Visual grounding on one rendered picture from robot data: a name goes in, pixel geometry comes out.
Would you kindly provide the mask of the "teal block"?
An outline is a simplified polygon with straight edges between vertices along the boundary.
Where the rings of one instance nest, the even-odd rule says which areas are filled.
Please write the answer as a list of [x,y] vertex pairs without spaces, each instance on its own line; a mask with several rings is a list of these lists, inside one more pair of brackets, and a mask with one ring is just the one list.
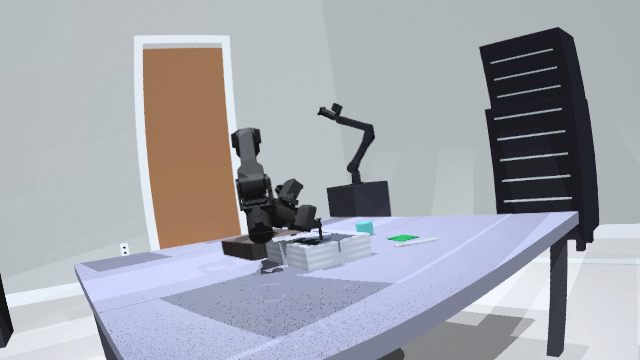
[[370,233],[374,234],[373,222],[372,221],[362,221],[356,223],[356,232]]

